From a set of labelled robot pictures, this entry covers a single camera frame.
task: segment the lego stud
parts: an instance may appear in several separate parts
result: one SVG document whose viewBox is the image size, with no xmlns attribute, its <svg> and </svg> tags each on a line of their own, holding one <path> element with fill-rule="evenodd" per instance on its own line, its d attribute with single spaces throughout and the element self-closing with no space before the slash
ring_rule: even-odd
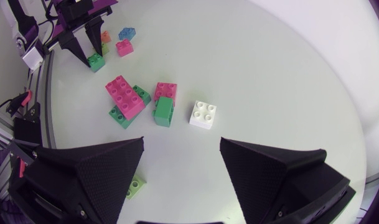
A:
<svg viewBox="0 0 379 224">
<path fill-rule="evenodd" d="M 137 188 L 139 186 L 138 181 L 136 181 L 136 180 L 132 181 L 131 185 L 135 188 Z"/>
<path fill-rule="evenodd" d="M 208 114 L 204 116 L 204 120 L 206 120 L 207 122 L 210 122 L 212 120 L 212 117 Z"/>
<path fill-rule="evenodd" d="M 136 97 L 136 96 L 132 97 L 131 101 L 133 103 L 137 103 L 138 102 L 138 97 Z"/>
<path fill-rule="evenodd" d="M 122 109 L 123 110 L 126 110 L 128 108 L 128 104 L 127 103 L 123 103 L 123 105 L 121 105 Z"/>
<path fill-rule="evenodd" d="M 213 106 L 213 105 L 209 105 L 209 106 L 207 107 L 207 109 L 208 109 L 209 111 L 213 111 L 213 110 L 214 110 L 214 106 Z"/>
<path fill-rule="evenodd" d="M 197 102 L 196 106 L 201 109 L 203 107 L 203 103 L 202 102 Z"/>
<path fill-rule="evenodd" d="M 200 117 L 200 113 L 199 113 L 199 111 L 195 111 L 195 112 L 194 112 L 194 117 L 195 117 L 195 118 L 199 118 L 199 117 Z"/>
</svg>

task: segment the metal frame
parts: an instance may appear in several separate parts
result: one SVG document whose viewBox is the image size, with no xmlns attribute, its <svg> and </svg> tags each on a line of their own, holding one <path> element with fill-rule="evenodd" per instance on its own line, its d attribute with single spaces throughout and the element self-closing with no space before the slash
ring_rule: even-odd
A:
<svg viewBox="0 0 379 224">
<path fill-rule="evenodd" d="M 27 82 L 27 90 L 33 92 L 33 100 L 26 106 L 25 112 L 29 112 L 29 108 L 40 104 L 40 125 L 41 136 L 44 147 L 55 149 L 54 131 L 52 126 L 51 113 L 51 74 L 52 61 L 54 59 L 54 51 L 44 58 L 44 63 L 38 69 L 31 73 Z M 0 141 L 6 146 L 5 150 L 16 149 L 14 144 L 13 121 L 0 111 Z M 9 200 L 9 177 L 11 176 L 11 160 L 7 156 L 0 166 L 0 199 Z"/>
</svg>

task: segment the light green lego brick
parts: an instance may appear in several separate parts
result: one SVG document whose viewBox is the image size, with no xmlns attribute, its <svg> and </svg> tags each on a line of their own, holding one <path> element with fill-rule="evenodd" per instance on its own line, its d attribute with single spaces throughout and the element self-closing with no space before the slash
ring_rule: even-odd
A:
<svg viewBox="0 0 379 224">
<path fill-rule="evenodd" d="M 147 91 L 141 89 L 139 86 L 135 85 L 133 87 L 133 90 L 139 95 L 139 97 L 141 97 L 141 99 L 144 101 L 145 106 L 151 101 L 150 94 Z"/>
<path fill-rule="evenodd" d="M 109 48 L 108 48 L 108 45 L 104 42 L 102 42 L 102 55 L 106 55 L 107 53 L 109 53 Z"/>
<path fill-rule="evenodd" d="M 103 57 L 97 53 L 87 58 L 88 63 L 91 66 L 93 72 L 98 71 L 102 66 L 105 65 L 105 60 Z"/>
<path fill-rule="evenodd" d="M 156 100 L 156 110 L 152 115 L 157 125 L 170 127 L 173 112 L 173 99 L 161 96 Z"/>
<path fill-rule="evenodd" d="M 133 180 L 131 181 L 130 185 L 129 185 L 129 189 L 127 191 L 127 194 L 126 194 L 126 198 L 127 199 L 132 199 L 133 196 L 135 196 L 139 189 L 141 189 L 141 187 L 146 184 L 145 180 L 142 180 L 142 178 L 140 178 L 138 175 L 134 175 L 133 177 Z"/>
<path fill-rule="evenodd" d="M 145 106 L 149 104 L 149 102 L 151 101 L 151 96 L 149 95 L 149 93 L 147 93 L 146 91 L 144 91 L 143 89 L 141 89 L 139 86 L 135 85 L 134 86 L 134 91 L 139 95 L 139 97 L 141 97 L 141 99 L 143 100 Z M 135 120 L 135 118 L 138 116 L 135 115 L 133 118 L 131 118 L 131 120 L 127 120 L 124 115 L 121 113 L 121 111 L 119 110 L 119 108 L 117 106 L 114 106 L 112 108 L 112 110 L 109 111 L 109 114 L 110 116 L 115 119 L 115 121 L 117 121 L 124 129 L 127 129 L 128 126 Z"/>
</svg>

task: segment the white plastic block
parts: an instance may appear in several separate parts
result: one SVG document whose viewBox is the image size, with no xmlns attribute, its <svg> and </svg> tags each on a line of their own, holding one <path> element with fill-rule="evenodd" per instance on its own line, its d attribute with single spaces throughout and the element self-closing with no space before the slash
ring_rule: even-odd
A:
<svg viewBox="0 0 379 224">
<path fill-rule="evenodd" d="M 213 126 L 216 109 L 214 105 L 197 100 L 190 115 L 189 124 L 210 129 Z"/>
</svg>

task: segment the black cable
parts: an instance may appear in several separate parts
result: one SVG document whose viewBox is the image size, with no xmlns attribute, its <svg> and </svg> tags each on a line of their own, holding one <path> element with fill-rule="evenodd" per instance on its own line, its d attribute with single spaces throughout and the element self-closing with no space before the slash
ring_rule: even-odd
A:
<svg viewBox="0 0 379 224">
<path fill-rule="evenodd" d="M 50 35 L 49 35 L 49 37 L 47 38 L 47 40 L 43 43 L 43 46 L 45 46 L 46 45 L 46 43 L 51 39 L 51 37 L 52 37 L 52 34 L 54 34 L 54 29 L 55 29 L 55 25 L 54 25 L 54 22 L 52 22 L 52 21 L 49 21 L 50 23 L 51 23 L 51 25 L 52 25 L 52 28 L 51 28 L 51 33 L 50 33 Z"/>
<path fill-rule="evenodd" d="M 12 99 L 9 99 L 9 100 L 6 100 L 4 103 L 1 103 L 0 108 L 2 108 L 2 106 L 4 106 L 6 103 L 11 102 L 11 101 L 12 101 Z"/>
<path fill-rule="evenodd" d="M 45 4 L 45 1 L 41 0 L 41 4 L 42 4 L 42 7 L 44 8 L 44 11 L 47 12 L 47 5 Z"/>
<path fill-rule="evenodd" d="M 51 16 L 51 14 L 50 14 L 51 13 L 51 7 L 52 7 L 52 2 L 50 2 L 50 4 L 48 4 L 47 10 L 45 10 L 45 17 L 47 18 L 47 20 L 50 20 L 50 21 L 58 19 L 57 16 Z"/>
<path fill-rule="evenodd" d="M 42 24 L 45 24 L 46 22 L 51 22 L 51 21 L 46 20 L 46 21 L 44 21 L 44 22 L 40 22 L 40 23 L 38 24 L 38 26 L 41 26 Z"/>
</svg>

